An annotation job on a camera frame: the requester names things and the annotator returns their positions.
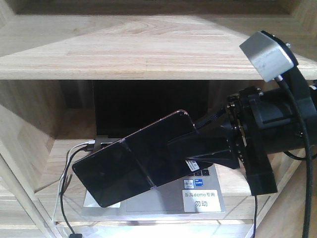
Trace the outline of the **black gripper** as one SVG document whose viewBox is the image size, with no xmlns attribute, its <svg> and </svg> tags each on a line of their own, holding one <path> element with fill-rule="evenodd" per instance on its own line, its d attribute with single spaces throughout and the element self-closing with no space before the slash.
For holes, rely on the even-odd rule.
<svg viewBox="0 0 317 238">
<path fill-rule="evenodd" d="M 256 87 L 227 97 L 224 106 L 195 121 L 195 131 L 168 142 L 175 160 L 222 165 L 231 169 L 242 162 L 251 194 L 277 192 L 274 173 L 251 107 L 260 99 Z"/>
</svg>

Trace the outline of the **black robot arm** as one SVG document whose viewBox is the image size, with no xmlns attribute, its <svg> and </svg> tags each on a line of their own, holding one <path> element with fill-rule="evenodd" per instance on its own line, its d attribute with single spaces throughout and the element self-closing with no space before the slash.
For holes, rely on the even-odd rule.
<svg viewBox="0 0 317 238">
<path fill-rule="evenodd" d="M 290 96 L 299 107 L 310 144 L 317 143 L 316 86 L 309 85 L 296 67 L 282 78 L 287 89 L 260 92 L 252 86 L 229 96 L 227 104 L 200 120 L 194 132 L 168 143 L 173 158 L 232 169 L 244 166 L 252 195 L 276 193 L 268 155 L 304 147 L 304 132 Z"/>
</svg>

